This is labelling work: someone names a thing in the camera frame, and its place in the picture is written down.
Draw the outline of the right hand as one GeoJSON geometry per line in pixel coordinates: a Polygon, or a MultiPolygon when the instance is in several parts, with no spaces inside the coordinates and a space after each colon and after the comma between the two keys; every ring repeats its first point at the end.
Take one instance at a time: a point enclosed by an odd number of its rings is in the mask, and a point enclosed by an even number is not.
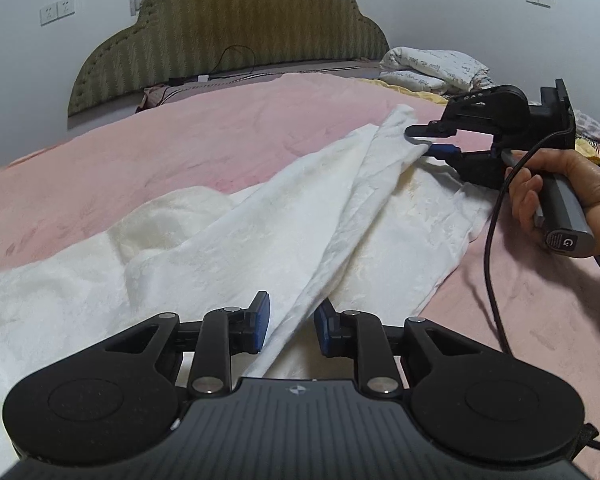
{"type": "Polygon", "coordinates": [[[600,167],[576,151],[542,148],[521,168],[509,185],[510,209],[521,229],[537,240],[542,236],[535,229],[533,216],[543,188],[541,172],[562,174],[569,180],[596,240],[593,255],[600,256],[600,167]]]}

